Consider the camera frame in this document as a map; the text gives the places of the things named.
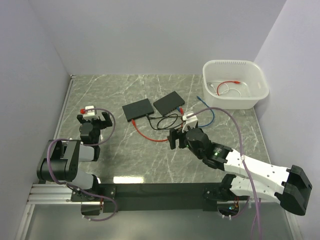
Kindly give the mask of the black network switch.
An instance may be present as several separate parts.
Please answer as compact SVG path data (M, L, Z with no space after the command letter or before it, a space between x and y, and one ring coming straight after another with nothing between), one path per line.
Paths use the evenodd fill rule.
M185 100L176 91L173 91L156 100L153 106L164 117L184 104Z

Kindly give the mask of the black box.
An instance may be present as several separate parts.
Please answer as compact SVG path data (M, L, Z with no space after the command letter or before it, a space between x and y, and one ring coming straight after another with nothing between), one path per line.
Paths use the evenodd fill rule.
M148 98L122 106L127 122L146 117L154 113L154 109Z

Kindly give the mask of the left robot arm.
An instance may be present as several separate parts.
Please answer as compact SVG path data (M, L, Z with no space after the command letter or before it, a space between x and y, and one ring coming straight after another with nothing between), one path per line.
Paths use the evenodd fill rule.
M101 130L112 127L115 131L115 118L112 113L89 107L77 115L80 123L80 139L59 138L49 140L38 163L36 175L40 181L52 182L67 187L83 190L82 194L89 201L100 197L101 189L98 178L79 169L79 162L96 162L100 156Z

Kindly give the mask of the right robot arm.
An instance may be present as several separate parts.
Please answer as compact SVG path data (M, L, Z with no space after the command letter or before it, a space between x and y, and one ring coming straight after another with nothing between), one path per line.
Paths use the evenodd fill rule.
M224 171L218 195L223 201L250 197L278 203L286 211L304 216L312 184L297 166L283 167L241 155L237 150L212 142L201 128L170 129L170 148L187 148L212 169Z

